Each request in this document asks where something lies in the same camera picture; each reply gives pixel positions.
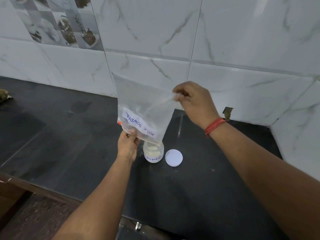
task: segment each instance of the person's left hand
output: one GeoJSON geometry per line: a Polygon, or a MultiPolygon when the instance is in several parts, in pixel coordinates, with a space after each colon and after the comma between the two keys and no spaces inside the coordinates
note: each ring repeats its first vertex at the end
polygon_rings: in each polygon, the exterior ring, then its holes
{"type": "Polygon", "coordinates": [[[122,131],[118,140],[118,157],[124,157],[134,162],[139,142],[140,139],[137,138],[135,129],[131,131],[131,134],[122,131]]]}

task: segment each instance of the round white lid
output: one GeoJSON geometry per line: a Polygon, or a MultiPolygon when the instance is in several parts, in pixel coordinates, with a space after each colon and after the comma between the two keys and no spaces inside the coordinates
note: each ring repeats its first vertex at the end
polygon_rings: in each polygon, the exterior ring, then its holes
{"type": "Polygon", "coordinates": [[[165,154],[165,161],[172,167],[179,166],[182,162],[182,154],[176,149],[171,149],[165,154]]]}

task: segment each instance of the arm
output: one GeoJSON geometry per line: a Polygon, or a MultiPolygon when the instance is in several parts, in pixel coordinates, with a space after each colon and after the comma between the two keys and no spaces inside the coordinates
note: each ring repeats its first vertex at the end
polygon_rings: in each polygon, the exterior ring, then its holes
{"type": "Polygon", "coordinates": [[[115,239],[140,140],[124,131],[118,140],[118,156],[98,187],[69,216],[53,240],[115,239]]]}
{"type": "MultiPolygon", "coordinates": [[[[203,130],[219,114],[210,92],[194,82],[174,88],[203,130]]],[[[210,133],[247,187],[291,239],[320,239],[320,182],[274,156],[228,123],[210,133]]]]}

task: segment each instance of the red thread bracelet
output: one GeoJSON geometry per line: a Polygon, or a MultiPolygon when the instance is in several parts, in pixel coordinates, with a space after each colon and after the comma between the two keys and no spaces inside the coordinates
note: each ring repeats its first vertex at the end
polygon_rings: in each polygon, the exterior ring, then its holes
{"type": "Polygon", "coordinates": [[[226,121],[223,118],[218,118],[215,121],[213,121],[208,127],[204,130],[207,137],[209,137],[209,134],[217,128],[219,125],[225,123],[226,121]]]}

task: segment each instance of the kitchen counter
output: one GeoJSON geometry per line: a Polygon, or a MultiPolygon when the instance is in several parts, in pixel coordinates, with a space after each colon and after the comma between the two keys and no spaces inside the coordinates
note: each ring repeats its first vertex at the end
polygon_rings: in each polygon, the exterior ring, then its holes
{"type": "MultiPolygon", "coordinates": [[[[117,155],[117,99],[0,77],[14,99],[0,104],[0,174],[85,200],[117,155]]],[[[267,127],[231,125],[280,157],[267,127]]],[[[186,239],[287,239],[222,151],[176,110],[164,150],[178,167],[144,159],[132,166],[123,215],[186,239]]]]}

